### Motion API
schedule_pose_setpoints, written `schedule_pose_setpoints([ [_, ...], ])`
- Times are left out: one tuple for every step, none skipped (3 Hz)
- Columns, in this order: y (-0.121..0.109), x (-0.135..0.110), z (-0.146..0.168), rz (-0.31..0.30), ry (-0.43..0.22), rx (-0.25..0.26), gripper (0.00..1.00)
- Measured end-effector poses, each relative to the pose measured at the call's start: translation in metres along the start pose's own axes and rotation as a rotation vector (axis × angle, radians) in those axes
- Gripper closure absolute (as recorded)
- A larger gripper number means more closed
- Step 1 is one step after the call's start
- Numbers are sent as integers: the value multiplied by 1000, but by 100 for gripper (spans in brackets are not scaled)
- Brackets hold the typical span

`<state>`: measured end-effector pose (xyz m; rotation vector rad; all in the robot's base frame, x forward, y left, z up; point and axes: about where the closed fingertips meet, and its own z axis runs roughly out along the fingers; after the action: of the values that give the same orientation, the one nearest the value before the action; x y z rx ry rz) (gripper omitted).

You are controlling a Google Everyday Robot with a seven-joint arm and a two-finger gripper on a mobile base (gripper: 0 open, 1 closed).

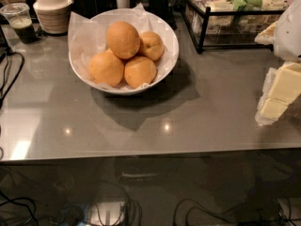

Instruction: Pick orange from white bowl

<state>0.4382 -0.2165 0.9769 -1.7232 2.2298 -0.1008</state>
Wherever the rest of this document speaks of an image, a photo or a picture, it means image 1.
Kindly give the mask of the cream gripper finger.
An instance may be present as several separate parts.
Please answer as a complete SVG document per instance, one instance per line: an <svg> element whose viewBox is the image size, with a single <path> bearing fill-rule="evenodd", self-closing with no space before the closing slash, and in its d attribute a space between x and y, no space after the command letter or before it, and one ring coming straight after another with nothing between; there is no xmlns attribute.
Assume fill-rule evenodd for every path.
<svg viewBox="0 0 301 226"><path fill-rule="evenodd" d="M285 61L278 69L270 68L262 87L255 121L271 125L301 95L301 63Z"/></svg>

